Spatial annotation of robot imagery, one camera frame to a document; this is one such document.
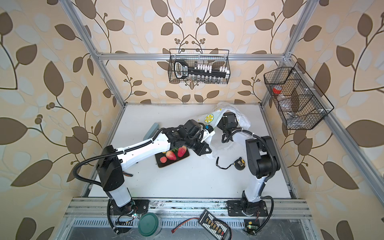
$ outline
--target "circuit board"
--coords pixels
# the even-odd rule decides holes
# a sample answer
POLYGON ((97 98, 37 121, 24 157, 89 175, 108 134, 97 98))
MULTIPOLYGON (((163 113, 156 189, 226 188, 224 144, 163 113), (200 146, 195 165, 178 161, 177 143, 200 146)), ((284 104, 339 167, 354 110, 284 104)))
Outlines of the circuit board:
POLYGON ((228 240, 230 237, 228 226, 224 226, 210 212, 204 210, 199 218, 199 224, 212 234, 217 240, 228 240))

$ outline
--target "wire mesh basket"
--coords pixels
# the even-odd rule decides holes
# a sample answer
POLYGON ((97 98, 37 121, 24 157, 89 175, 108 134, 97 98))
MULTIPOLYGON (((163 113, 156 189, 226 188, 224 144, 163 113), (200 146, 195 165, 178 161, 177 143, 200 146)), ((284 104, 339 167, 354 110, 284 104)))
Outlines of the wire mesh basket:
POLYGON ((314 86, 305 83, 302 71, 296 63, 293 68, 280 67, 264 74, 265 86, 287 130, 311 130, 334 109, 309 75, 314 86), (315 95, 324 96, 329 105, 324 106, 315 95))
POLYGON ((231 75, 229 50, 170 49, 169 82, 228 84, 231 75))

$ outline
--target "lemon slice print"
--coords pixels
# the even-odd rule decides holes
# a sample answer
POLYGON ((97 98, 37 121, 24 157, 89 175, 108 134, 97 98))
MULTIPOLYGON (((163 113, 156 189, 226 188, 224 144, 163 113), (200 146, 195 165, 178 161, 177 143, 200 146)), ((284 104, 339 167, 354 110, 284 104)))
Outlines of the lemon slice print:
POLYGON ((214 116, 212 114, 208 114, 205 119, 204 119, 204 122, 205 123, 210 123, 214 120, 214 116))

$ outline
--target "white table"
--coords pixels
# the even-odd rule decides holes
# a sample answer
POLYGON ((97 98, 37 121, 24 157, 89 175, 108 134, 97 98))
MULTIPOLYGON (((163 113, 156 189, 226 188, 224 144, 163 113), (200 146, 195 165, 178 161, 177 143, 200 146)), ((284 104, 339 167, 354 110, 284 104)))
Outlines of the white table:
MULTIPOLYGON (((250 120, 250 131, 267 136, 258 105, 236 105, 250 120)), ((114 148, 125 147, 143 140, 154 122, 160 127, 177 127, 195 116, 209 113, 214 105, 127 105, 120 125, 112 140, 114 148)), ((221 130, 215 128, 212 141, 221 141, 221 130)), ((154 156, 140 161, 124 177, 132 197, 165 198, 240 198, 249 181, 254 178, 248 165, 242 171, 231 166, 227 170, 216 167, 216 159, 198 156, 189 149, 190 156, 164 168, 158 168, 154 156)), ((227 167, 240 156, 247 158, 245 147, 232 143, 230 149, 218 151, 219 165, 227 167)), ((277 171, 264 188, 263 195, 291 198, 281 170, 277 171)), ((100 186, 94 185, 89 197, 106 197, 100 186)))

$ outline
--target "red fruit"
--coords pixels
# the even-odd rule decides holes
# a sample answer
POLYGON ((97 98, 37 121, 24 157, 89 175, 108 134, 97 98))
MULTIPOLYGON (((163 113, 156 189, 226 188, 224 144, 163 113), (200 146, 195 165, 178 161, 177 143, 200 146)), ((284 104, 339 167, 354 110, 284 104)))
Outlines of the red fruit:
POLYGON ((166 157, 161 157, 161 158, 160 158, 160 162, 165 163, 166 161, 167 161, 167 158, 166 158, 166 157))
POLYGON ((172 151, 168 151, 166 153, 166 157, 169 159, 169 160, 176 160, 176 155, 172 152, 172 151))
POLYGON ((179 150, 177 151, 177 156, 178 157, 184 156, 186 151, 187 151, 187 147, 186 146, 180 147, 179 150))

